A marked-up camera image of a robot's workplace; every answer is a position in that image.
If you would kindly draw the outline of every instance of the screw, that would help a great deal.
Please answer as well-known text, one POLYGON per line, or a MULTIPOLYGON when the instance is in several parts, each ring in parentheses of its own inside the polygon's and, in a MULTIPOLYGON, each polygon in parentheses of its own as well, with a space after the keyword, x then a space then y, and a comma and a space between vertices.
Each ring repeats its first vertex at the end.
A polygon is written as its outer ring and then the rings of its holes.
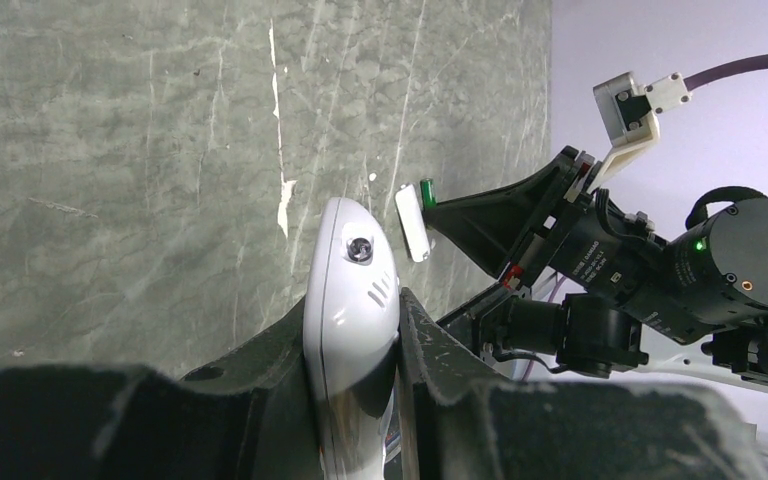
POLYGON ((372 257, 372 244, 365 238, 356 238, 349 243, 349 258, 355 262, 365 262, 372 257))

